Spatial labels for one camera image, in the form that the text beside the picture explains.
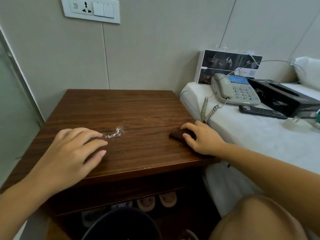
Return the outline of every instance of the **white bedsheet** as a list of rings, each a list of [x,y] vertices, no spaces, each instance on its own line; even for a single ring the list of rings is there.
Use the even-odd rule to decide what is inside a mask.
[[[300,84],[286,86],[320,100],[320,92]],[[196,120],[205,97],[211,96],[210,85],[188,83],[180,94],[180,100]],[[206,114],[221,104],[215,96],[209,98]],[[268,108],[261,104],[258,107]],[[226,104],[211,117],[209,126],[229,143],[277,158],[298,167],[320,174],[318,142],[320,132],[298,133],[282,127],[284,120],[252,116],[238,111],[238,106]],[[226,162],[207,167],[204,176],[209,193],[221,216],[231,211],[243,196],[263,194],[262,190],[241,172],[227,167]]]

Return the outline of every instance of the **white crumbs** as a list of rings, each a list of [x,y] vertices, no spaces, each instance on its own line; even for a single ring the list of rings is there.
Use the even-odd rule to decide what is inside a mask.
[[[121,136],[124,133],[123,126],[118,126],[115,128],[115,133],[111,135],[104,135],[105,138],[114,138]]]

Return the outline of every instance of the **landline telephone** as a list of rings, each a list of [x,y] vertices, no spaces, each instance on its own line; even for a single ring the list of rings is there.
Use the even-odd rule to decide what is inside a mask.
[[[211,88],[213,94],[220,102],[235,105],[255,106],[261,103],[257,93],[248,83],[245,77],[230,76],[221,73],[215,73],[211,78]],[[206,123],[210,117],[222,106],[218,104],[206,116],[206,109],[209,97],[205,97],[201,109],[201,121]]]

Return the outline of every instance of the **leg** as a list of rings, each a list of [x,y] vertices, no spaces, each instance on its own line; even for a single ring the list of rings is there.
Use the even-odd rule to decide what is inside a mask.
[[[272,199],[250,195],[216,226],[209,240],[307,240],[301,224]]]

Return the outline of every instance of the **finger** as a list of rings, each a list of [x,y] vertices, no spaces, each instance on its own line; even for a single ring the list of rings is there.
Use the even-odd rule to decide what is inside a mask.
[[[82,133],[78,134],[76,137],[74,137],[72,139],[72,143],[74,143],[78,146],[82,146],[90,138],[93,138],[93,137],[102,137],[102,134],[97,131],[94,131],[94,130],[86,130],[86,131],[83,131]]]
[[[181,126],[181,129],[189,129],[193,132],[195,132],[197,130],[197,126],[191,123],[185,123]]]
[[[77,135],[79,135],[80,133],[84,132],[84,131],[88,131],[89,129],[87,128],[75,128],[72,131],[70,131],[66,137],[64,138],[64,141],[68,142],[71,141],[74,137],[76,137]]]
[[[108,142],[104,140],[93,140],[83,145],[82,147],[80,147],[78,151],[81,155],[83,155],[83,161],[84,161],[91,153],[93,153],[99,147],[103,147],[106,145],[108,145]]]
[[[198,120],[194,124],[196,126],[203,126],[204,125],[201,121],[198,121]]]
[[[56,135],[56,137],[54,138],[54,140],[55,140],[55,141],[61,141],[63,138],[66,137],[66,135],[67,135],[70,131],[72,131],[72,129],[62,129],[62,130],[60,130],[60,131],[57,133],[57,135]]]
[[[97,153],[95,153],[93,155],[92,158],[90,158],[83,166],[81,169],[81,173],[83,177],[86,177],[88,175],[88,173],[90,173],[90,171],[92,169],[94,169],[96,166],[98,166],[98,164],[101,162],[102,157],[106,154],[106,150],[101,150],[98,151]]]
[[[197,145],[196,141],[187,133],[183,133],[182,136],[186,140],[186,143],[195,150]]]

